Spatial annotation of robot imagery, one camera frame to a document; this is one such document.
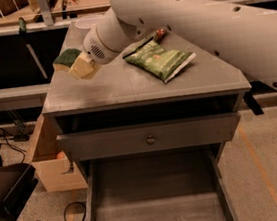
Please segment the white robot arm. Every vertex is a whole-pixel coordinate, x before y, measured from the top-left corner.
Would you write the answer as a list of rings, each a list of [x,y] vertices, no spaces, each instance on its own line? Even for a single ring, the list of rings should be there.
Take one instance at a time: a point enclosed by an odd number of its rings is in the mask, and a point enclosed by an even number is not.
[[[85,36],[78,77],[165,28],[277,90],[277,11],[215,0],[110,0],[110,6]]]

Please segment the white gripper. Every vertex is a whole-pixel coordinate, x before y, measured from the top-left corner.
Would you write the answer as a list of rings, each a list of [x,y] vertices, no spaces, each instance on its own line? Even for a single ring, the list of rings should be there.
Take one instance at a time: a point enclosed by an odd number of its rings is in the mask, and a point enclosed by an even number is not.
[[[69,70],[75,79],[91,79],[103,64],[110,63],[139,38],[139,29],[121,21],[112,9],[85,36],[83,48]]]

